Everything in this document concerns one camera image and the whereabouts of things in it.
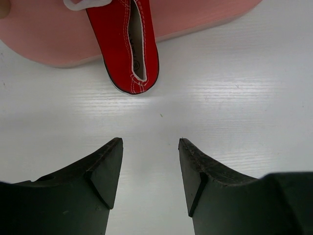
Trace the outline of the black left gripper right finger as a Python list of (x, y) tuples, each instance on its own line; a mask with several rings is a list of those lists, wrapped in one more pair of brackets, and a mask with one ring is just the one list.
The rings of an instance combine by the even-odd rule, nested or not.
[(313, 174), (239, 173), (179, 140), (188, 215), (197, 235), (310, 235)]

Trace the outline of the red sneaker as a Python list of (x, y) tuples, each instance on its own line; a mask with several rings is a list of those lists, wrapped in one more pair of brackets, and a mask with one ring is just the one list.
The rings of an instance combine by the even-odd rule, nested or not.
[(115, 87), (142, 94), (157, 81), (158, 50), (147, 0), (66, 0), (72, 11), (85, 10)]

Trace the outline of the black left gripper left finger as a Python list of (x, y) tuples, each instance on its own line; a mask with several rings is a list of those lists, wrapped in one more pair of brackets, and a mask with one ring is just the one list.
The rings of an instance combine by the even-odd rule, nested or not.
[(0, 184), (3, 235), (103, 235), (114, 207), (123, 140), (38, 180)]

